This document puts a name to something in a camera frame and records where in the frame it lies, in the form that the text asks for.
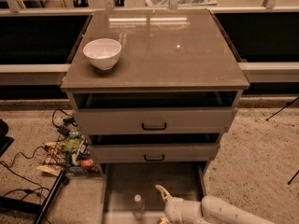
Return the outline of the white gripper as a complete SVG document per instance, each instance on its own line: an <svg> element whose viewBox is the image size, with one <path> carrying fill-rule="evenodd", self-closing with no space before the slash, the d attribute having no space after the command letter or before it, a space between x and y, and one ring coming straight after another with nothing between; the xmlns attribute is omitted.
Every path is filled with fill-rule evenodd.
<svg viewBox="0 0 299 224"><path fill-rule="evenodd" d="M166 188L156 185L165 203L165 217L160 217L157 224L199 224L202 218L201 204L172 197Z"/></svg>

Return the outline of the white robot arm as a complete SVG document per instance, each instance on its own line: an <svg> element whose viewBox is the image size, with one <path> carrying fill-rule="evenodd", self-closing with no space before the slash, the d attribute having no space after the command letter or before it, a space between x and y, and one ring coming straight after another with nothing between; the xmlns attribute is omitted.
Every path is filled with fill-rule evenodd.
<svg viewBox="0 0 299 224"><path fill-rule="evenodd" d="M207 195L201 202L186 201L173 197L161 185L155 188L165 204L161 224L275 224L214 196Z"/></svg>

